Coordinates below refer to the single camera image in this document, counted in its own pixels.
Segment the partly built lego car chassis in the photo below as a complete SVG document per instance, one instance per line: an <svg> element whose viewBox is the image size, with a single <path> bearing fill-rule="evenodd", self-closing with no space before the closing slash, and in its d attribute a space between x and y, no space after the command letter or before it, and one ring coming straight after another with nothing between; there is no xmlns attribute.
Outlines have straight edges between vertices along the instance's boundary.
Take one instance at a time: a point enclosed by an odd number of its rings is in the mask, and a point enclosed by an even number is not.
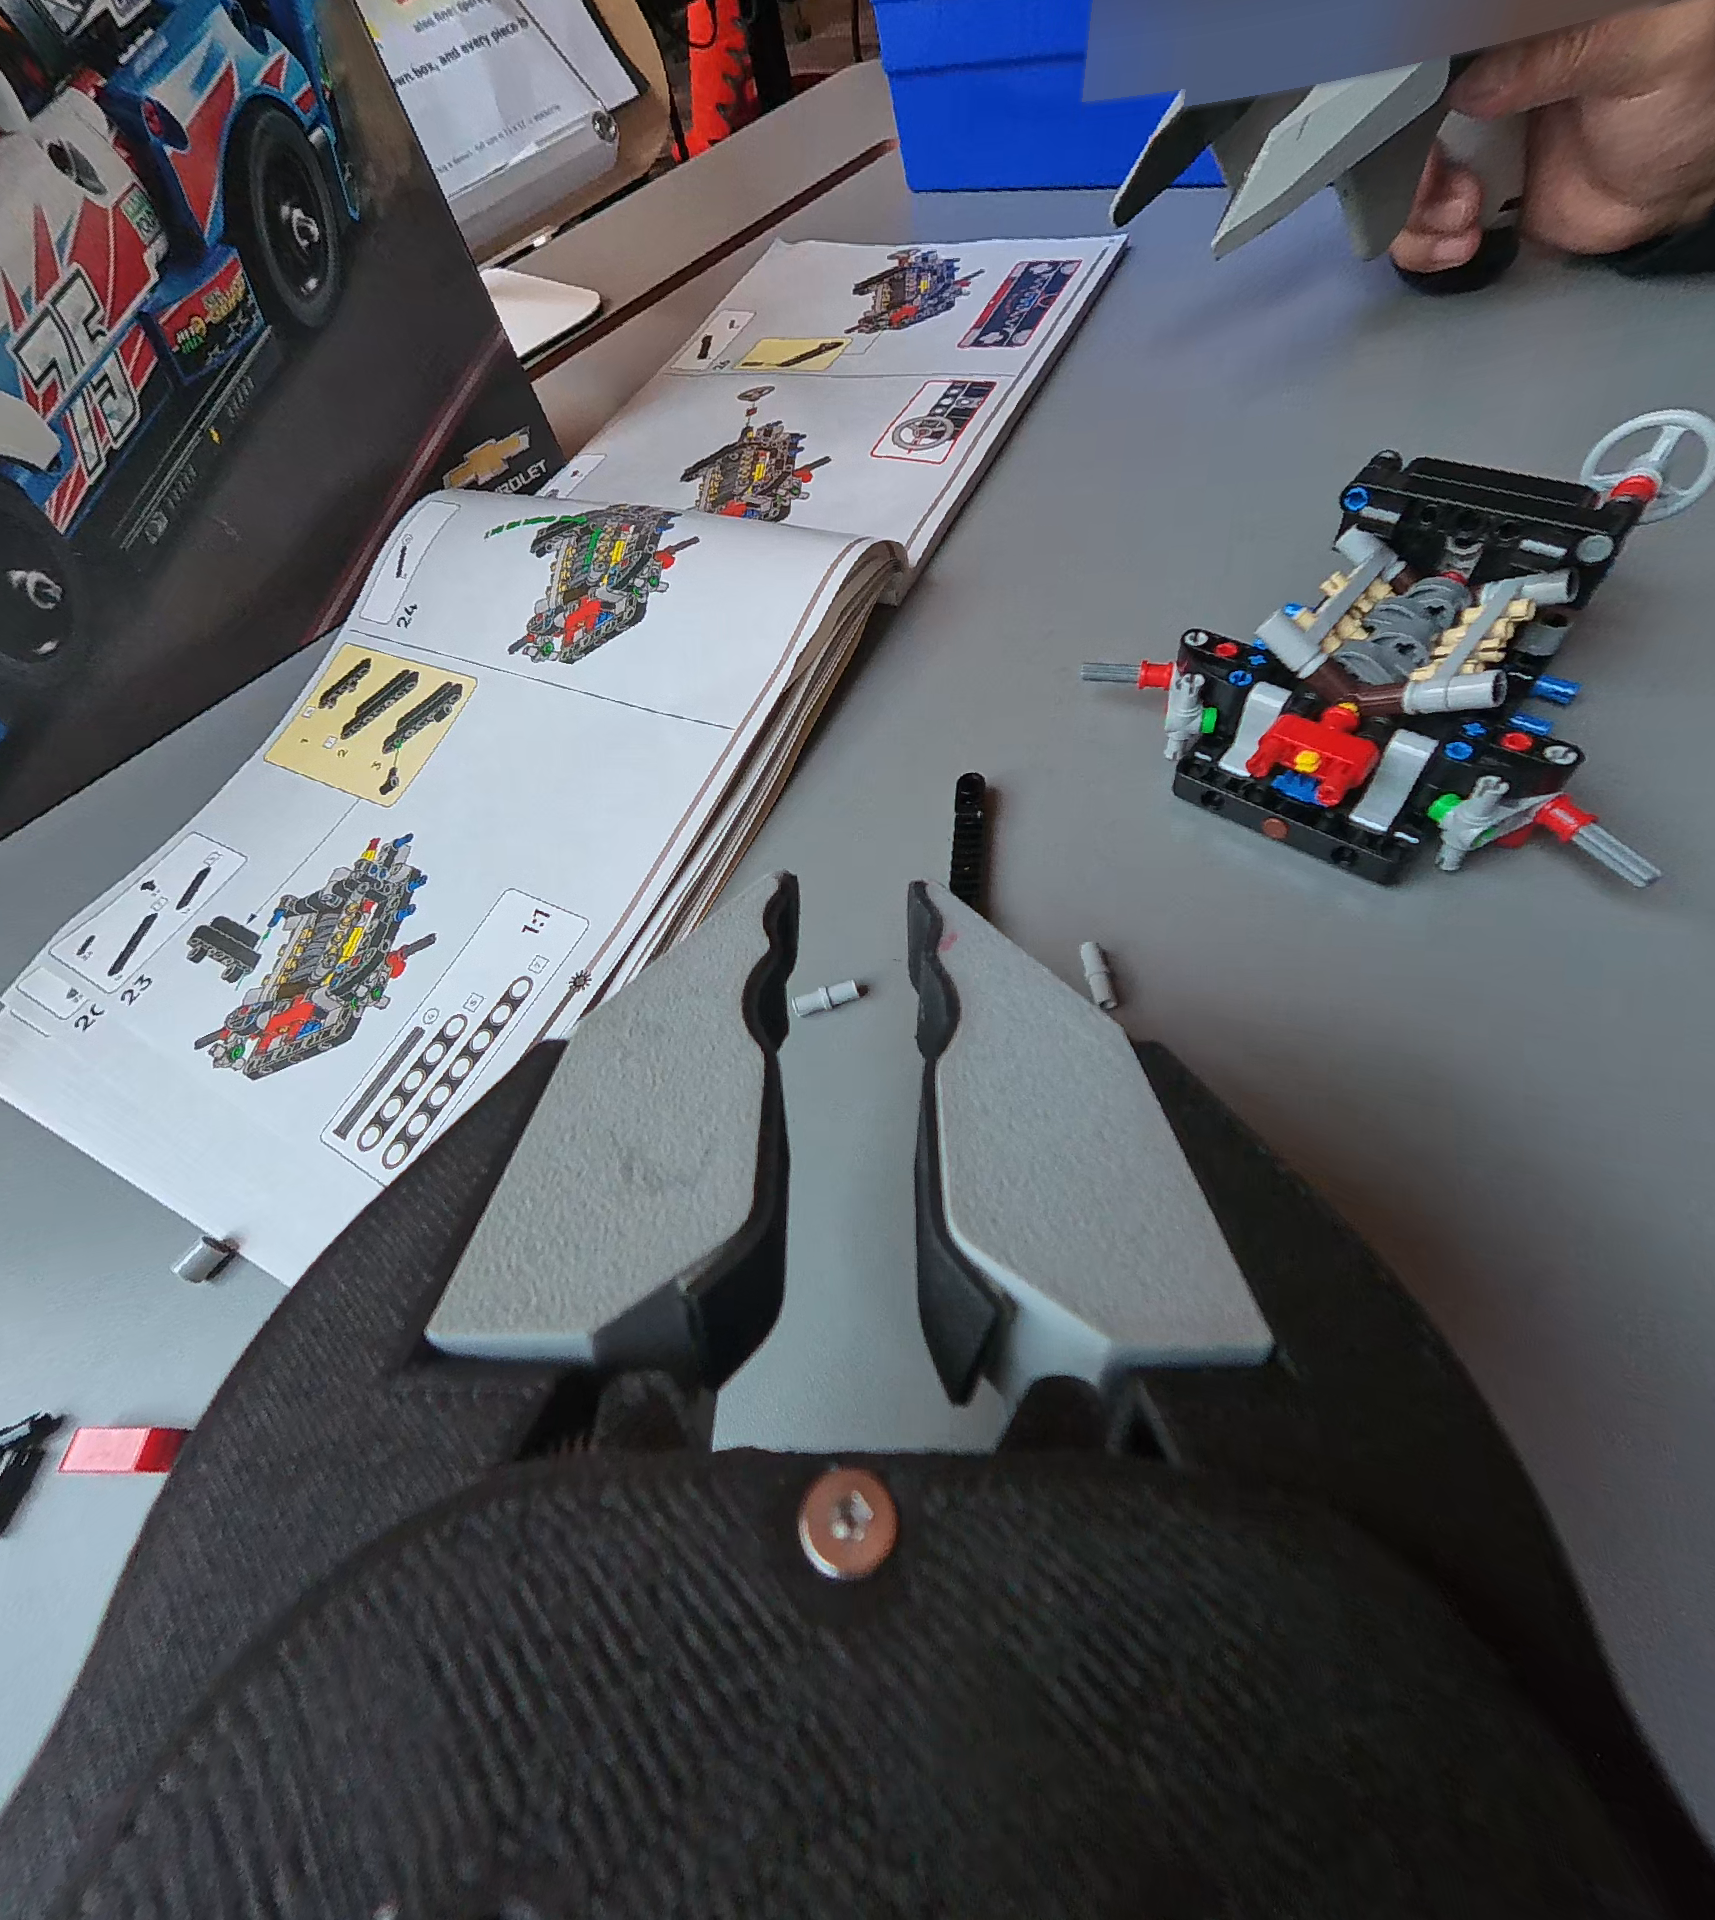
<svg viewBox="0 0 1715 1920"><path fill-rule="evenodd" d="M1630 534L1712 482L1715 421L1687 410L1621 424L1577 479L1387 447L1343 492L1315 599L1080 676L1160 696L1180 802L1359 880L1546 833L1645 888L1659 868L1570 795L1585 751L1546 706L1581 687L1547 666Z"/></svg>

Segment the orange mesh object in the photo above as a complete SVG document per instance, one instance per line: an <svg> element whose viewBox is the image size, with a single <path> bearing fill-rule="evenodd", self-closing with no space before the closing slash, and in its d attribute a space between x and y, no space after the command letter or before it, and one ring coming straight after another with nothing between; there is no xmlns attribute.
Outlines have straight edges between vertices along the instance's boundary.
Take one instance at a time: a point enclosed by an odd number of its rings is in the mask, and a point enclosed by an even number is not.
<svg viewBox="0 0 1715 1920"><path fill-rule="evenodd" d="M722 144L760 114L753 61L753 2L687 2L684 58L690 84L684 147L697 157Z"/></svg>

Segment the blue plastic bin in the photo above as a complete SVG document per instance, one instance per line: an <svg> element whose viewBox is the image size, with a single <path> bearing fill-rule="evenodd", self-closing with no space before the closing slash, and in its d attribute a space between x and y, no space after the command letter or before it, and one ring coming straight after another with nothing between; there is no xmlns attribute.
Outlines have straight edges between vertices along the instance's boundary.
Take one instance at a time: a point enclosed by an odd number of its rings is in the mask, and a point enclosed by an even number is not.
<svg viewBox="0 0 1715 1920"><path fill-rule="evenodd" d="M1169 91L1084 101L1088 2L875 2L914 193L1113 189Z"/></svg>

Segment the white flat device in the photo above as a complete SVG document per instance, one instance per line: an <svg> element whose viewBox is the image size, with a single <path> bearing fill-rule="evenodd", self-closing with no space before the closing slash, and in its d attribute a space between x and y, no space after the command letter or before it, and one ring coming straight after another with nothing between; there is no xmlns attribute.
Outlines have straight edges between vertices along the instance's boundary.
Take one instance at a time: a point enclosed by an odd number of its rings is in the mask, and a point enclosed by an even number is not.
<svg viewBox="0 0 1715 1920"><path fill-rule="evenodd" d="M605 299L594 287L503 268L482 268L478 275L506 342L526 372L605 311Z"/></svg>

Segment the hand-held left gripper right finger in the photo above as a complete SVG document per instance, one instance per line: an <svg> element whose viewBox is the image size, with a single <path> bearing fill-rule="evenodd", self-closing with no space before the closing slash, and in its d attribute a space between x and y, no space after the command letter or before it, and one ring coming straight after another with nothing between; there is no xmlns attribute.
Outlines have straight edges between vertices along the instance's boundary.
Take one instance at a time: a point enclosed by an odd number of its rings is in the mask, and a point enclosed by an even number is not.
<svg viewBox="0 0 1715 1920"><path fill-rule="evenodd" d="M999 1451L1176 1452L1176 1391L1276 1388L1276 1335L1130 1037L935 883L907 890L917 1288L956 1406Z"/></svg>

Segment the white printed sheet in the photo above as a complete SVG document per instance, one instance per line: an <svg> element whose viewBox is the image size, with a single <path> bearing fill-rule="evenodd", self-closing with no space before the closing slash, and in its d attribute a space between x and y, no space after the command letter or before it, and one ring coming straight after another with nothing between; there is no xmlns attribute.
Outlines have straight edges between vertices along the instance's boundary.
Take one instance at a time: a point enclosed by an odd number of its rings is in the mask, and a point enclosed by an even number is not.
<svg viewBox="0 0 1715 1920"><path fill-rule="evenodd" d="M641 86L587 2L361 2L452 207L531 189L540 207L616 165Z"/></svg>

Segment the beige side desk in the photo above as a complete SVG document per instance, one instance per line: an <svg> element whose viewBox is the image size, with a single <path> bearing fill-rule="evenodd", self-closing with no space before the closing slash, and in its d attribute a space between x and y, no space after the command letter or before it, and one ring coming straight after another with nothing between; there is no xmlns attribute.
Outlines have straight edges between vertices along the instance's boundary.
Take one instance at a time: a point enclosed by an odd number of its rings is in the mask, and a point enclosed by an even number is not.
<svg viewBox="0 0 1715 1920"><path fill-rule="evenodd" d="M526 364L562 453L682 350L773 239L901 235L893 151L892 82L881 61L854 65L515 257L520 275L601 296L584 329Z"/></svg>

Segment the lego race car box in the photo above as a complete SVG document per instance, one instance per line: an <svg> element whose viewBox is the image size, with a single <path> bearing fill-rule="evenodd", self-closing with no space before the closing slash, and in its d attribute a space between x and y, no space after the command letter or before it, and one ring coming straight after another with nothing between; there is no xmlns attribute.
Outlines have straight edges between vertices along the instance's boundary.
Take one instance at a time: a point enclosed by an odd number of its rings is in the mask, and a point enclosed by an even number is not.
<svg viewBox="0 0 1715 1920"><path fill-rule="evenodd" d="M353 2L0 2L0 841L556 464Z"/></svg>

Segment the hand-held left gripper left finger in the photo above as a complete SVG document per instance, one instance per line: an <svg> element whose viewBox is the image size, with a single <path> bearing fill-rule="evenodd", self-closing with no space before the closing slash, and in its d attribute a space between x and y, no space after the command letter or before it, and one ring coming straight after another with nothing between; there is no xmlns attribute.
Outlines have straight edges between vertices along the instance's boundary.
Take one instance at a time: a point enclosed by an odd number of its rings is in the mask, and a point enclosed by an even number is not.
<svg viewBox="0 0 1715 1920"><path fill-rule="evenodd" d="M778 1050L797 877L760 877L573 1030L425 1324L449 1355L719 1388L786 1293Z"/></svg>

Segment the lego instruction booklet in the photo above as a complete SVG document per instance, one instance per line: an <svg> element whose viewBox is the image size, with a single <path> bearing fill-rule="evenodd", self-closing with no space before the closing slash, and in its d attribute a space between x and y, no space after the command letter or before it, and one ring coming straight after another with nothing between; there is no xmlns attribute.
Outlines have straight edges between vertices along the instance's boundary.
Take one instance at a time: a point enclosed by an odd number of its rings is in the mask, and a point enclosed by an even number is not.
<svg viewBox="0 0 1715 1920"><path fill-rule="evenodd" d="M523 504L405 514L282 728L0 1005L0 1100L292 1282L682 939L1124 236L773 242Z"/></svg>

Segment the person's right hand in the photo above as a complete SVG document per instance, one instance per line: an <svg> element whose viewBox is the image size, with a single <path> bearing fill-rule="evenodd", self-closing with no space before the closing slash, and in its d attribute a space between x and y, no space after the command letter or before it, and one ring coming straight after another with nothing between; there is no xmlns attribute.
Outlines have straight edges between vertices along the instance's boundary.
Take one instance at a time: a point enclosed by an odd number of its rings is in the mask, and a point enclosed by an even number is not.
<svg viewBox="0 0 1715 1920"><path fill-rule="evenodd" d="M1715 2L1673 2L1481 52L1450 107L1525 120L1520 235L1564 257L1645 246L1715 204Z"/></svg>

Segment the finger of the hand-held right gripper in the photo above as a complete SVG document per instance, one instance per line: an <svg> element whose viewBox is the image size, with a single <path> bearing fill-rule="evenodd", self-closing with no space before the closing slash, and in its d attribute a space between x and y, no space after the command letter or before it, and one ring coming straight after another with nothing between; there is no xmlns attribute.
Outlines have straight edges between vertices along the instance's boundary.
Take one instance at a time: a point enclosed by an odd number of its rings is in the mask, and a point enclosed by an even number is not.
<svg viewBox="0 0 1715 1920"><path fill-rule="evenodd" d="M1205 151L1213 154L1227 186L1238 189L1269 130L1307 95L1307 88L1283 88L1265 97L1202 107L1179 95L1120 184L1110 201L1110 225L1121 228L1138 218Z"/></svg>
<svg viewBox="0 0 1715 1920"><path fill-rule="evenodd" d="M1383 254L1443 126L1450 68L1450 58L1430 58L1316 84L1291 101L1259 101L1217 147L1236 193L1211 254L1234 254L1334 184L1354 254Z"/></svg>

